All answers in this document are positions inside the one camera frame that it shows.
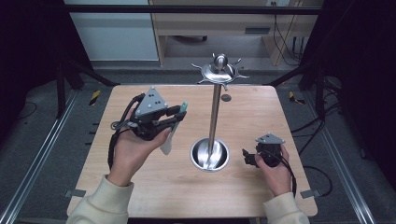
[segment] person's right hand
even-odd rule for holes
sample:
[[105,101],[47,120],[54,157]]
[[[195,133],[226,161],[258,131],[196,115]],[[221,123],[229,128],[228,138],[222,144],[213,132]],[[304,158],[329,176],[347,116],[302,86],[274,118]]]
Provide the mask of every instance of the person's right hand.
[[[289,153],[283,145],[280,145],[282,156],[289,161]],[[281,162],[276,167],[269,167],[259,154],[254,159],[264,174],[264,180],[270,187],[274,196],[278,196],[287,192],[291,192],[291,174],[286,166]]]

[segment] metal pole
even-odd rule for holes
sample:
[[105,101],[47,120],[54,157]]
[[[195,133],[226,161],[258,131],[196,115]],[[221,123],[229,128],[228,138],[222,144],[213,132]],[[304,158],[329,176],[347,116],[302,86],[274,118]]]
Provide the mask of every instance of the metal pole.
[[212,115],[210,117],[209,147],[207,148],[209,155],[208,160],[212,155],[213,145],[215,144],[215,133],[216,133],[216,125],[218,122],[220,94],[221,94],[221,85],[215,84],[213,89]]

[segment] person's left hand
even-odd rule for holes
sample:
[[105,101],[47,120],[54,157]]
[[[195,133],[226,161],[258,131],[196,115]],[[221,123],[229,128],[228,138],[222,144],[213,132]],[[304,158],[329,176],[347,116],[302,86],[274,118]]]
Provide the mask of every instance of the person's left hand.
[[[132,111],[129,111],[126,119],[131,117]],[[132,176],[142,167],[149,154],[166,141],[170,132],[171,128],[167,128],[151,141],[136,137],[129,130],[121,133],[114,148],[114,162],[107,180],[120,187],[128,186]]]

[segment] white sleeve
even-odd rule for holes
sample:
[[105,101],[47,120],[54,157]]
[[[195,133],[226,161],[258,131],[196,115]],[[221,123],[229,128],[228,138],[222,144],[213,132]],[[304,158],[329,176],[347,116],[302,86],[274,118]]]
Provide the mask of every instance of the white sleeve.
[[269,224],[309,224],[308,217],[297,207],[293,193],[291,192],[281,194],[263,205]]
[[96,192],[78,203],[66,223],[127,223],[133,189],[133,183],[118,187],[104,176]]

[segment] star-shaped metal topper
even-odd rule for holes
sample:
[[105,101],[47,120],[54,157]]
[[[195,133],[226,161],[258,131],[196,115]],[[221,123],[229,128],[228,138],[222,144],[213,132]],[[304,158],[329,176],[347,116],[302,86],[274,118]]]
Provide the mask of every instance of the star-shaped metal topper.
[[238,68],[235,66],[239,62],[241,62],[241,59],[238,59],[235,63],[228,63],[228,59],[224,54],[218,54],[216,56],[213,54],[213,63],[206,64],[203,67],[193,63],[191,65],[201,69],[201,74],[204,77],[197,84],[208,81],[222,85],[224,90],[227,91],[228,83],[233,82],[238,77],[244,77],[238,73]]

